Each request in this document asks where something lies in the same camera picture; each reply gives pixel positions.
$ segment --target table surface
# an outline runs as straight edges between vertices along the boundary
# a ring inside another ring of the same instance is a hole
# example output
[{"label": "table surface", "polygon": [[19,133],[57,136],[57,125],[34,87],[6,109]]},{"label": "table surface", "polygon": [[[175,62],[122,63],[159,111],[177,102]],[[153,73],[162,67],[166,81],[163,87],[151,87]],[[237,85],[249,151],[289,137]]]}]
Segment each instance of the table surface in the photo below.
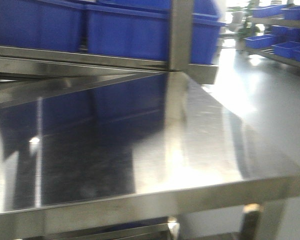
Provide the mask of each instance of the table surface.
[{"label": "table surface", "polygon": [[13,237],[300,194],[300,168],[184,73],[4,84],[0,228]]}]

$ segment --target white floor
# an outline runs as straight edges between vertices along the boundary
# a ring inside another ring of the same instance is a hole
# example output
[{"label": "white floor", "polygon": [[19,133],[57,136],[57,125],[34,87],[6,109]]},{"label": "white floor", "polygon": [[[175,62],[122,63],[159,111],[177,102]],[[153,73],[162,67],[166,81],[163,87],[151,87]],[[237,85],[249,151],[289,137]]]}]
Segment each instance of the white floor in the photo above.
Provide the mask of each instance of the white floor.
[{"label": "white floor", "polygon": [[[215,85],[204,89],[300,165],[300,69],[226,48],[220,54]],[[233,219],[233,223],[210,222],[188,234],[235,231],[240,211],[229,208],[196,216],[201,223],[209,222],[209,216],[217,216],[217,221]],[[277,239],[300,240],[300,197],[287,201]]]}]

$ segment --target lower shelf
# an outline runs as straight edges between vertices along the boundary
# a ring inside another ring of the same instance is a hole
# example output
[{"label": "lower shelf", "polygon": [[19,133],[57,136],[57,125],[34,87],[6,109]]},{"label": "lower shelf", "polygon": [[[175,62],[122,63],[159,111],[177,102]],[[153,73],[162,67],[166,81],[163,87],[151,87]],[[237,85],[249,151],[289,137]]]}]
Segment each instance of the lower shelf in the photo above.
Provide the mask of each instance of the lower shelf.
[{"label": "lower shelf", "polygon": [[[9,73],[12,68],[13,73],[26,74],[30,70],[38,68],[29,67],[42,61],[54,62],[55,64],[64,65],[91,65],[94,70],[99,69],[99,72],[104,72],[108,68],[123,69],[125,71],[145,71],[145,72],[169,72],[168,63],[166,61],[137,59],[128,57],[105,56],[87,53],[61,52],[51,50],[29,49],[19,47],[0,46],[0,58],[5,58],[4,61],[10,61],[9,66],[0,65],[0,70]],[[44,68],[46,71],[51,71],[51,68]],[[206,64],[189,64],[185,71],[193,80],[199,84],[214,84],[218,71],[217,65]],[[76,76],[87,75],[86,70],[81,74],[76,73]]]},{"label": "lower shelf", "polygon": [[245,50],[251,55],[252,54],[260,55],[262,57],[272,59],[283,64],[288,64],[300,68],[300,61],[275,55],[272,47],[267,47],[262,49],[254,49],[254,48],[246,47]]},{"label": "lower shelf", "polygon": [[198,237],[191,240],[239,240],[239,234],[234,233],[225,233],[221,235],[213,235],[213,236],[205,236],[205,237]]}]

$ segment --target metal frame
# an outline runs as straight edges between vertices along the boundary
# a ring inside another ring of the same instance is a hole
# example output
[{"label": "metal frame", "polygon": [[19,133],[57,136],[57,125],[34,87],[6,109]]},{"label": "metal frame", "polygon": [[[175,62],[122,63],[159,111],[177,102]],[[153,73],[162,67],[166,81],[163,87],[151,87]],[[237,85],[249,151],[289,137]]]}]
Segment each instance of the metal frame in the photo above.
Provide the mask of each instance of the metal frame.
[{"label": "metal frame", "polygon": [[172,0],[169,70],[186,71],[191,57],[194,0]]},{"label": "metal frame", "polygon": [[126,71],[183,71],[200,84],[213,84],[218,66],[190,64],[194,0],[171,0],[170,47],[167,61],[0,46],[0,57],[85,64]]},{"label": "metal frame", "polygon": [[[56,72],[52,65],[72,68]],[[167,71],[165,61],[0,46],[0,73],[78,77]],[[217,71],[217,65],[188,63],[184,70],[199,84],[213,84]]]},{"label": "metal frame", "polygon": [[247,20],[253,24],[278,25],[292,28],[300,28],[299,20],[286,20],[282,15],[272,17],[247,17]]},{"label": "metal frame", "polygon": [[274,50],[272,47],[267,47],[267,48],[263,48],[263,49],[254,49],[254,48],[246,47],[245,50],[251,55],[252,54],[260,55],[262,57],[265,57],[265,58],[268,58],[271,60],[275,60],[275,61],[278,61],[283,64],[288,64],[288,65],[300,68],[300,61],[296,61],[296,60],[293,60],[290,58],[275,55],[273,53]]}]

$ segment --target metal rack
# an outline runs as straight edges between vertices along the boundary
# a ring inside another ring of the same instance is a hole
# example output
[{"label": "metal rack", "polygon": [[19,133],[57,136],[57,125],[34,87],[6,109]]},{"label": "metal rack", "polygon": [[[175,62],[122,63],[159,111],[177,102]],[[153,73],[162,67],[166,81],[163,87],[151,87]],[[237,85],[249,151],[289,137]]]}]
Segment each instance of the metal rack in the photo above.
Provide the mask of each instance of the metal rack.
[{"label": "metal rack", "polygon": [[[294,3],[293,0],[288,1],[288,4],[293,4],[293,3]],[[265,25],[300,28],[300,20],[284,19],[284,16],[282,14],[269,16],[269,17],[247,17],[247,20],[253,24],[265,24]],[[283,64],[288,64],[300,68],[300,61],[275,55],[272,47],[267,47],[263,49],[253,49],[253,48],[246,47],[245,49],[249,54],[260,55],[262,57],[266,57],[268,59],[275,60]]]},{"label": "metal rack", "polygon": [[85,53],[58,52],[0,46],[0,57],[15,60],[53,61],[63,64],[88,64],[99,67],[128,68],[137,71],[181,71],[199,84],[213,84],[217,65],[191,64],[192,11],[194,0],[171,0],[170,40],[168,61],[136,59],[127,57],[93,55]]},{"label": "metal rack", "polygon": [[300,68],[300,61],[296,61],[296,60],[293,60],[290,58],[276,55],[276,54],[274,54],[274,50],[272,47],[267,47],[267,48],[262,48],[262,49],[254,49],[254,48],[246,47],[245,50],[249,54],[260,55],[262,57],[265,57],[265,58],[268,58],[271,60],[275,60],[275,61],[283,63],[283,64],[288,64],[290,66]]},{"label": "metal rack", "polygon": [[278,25],[292,28],[300,28],[299,20],[286,20],[283,15],[271,17],[248,17],[247,20],[253,24]]}]

